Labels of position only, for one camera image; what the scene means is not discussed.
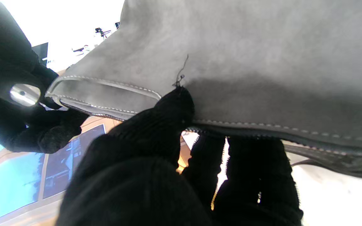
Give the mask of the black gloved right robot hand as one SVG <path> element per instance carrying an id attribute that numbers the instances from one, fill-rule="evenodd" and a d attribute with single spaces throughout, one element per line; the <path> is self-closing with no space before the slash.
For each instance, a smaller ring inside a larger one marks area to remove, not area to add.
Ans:
<path id="1" fill-rule="evenodd" d="M 39 61 L 0 2 L 0 144 L 15 153 L 56 153 L 81 134 L 89 117 L 46 97 L 58 74 Z"/>

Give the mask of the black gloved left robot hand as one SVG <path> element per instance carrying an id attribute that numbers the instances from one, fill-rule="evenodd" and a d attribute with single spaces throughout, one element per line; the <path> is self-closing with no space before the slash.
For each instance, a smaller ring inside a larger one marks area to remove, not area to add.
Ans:
<path id="1" fill-rule="evenodd" d="M 96 138 L 77 168 L 57 226 L 300 226 L 292 167 L 276 138 L 201 134 L 176 171 L 194 103 L 177 87 Z"/>

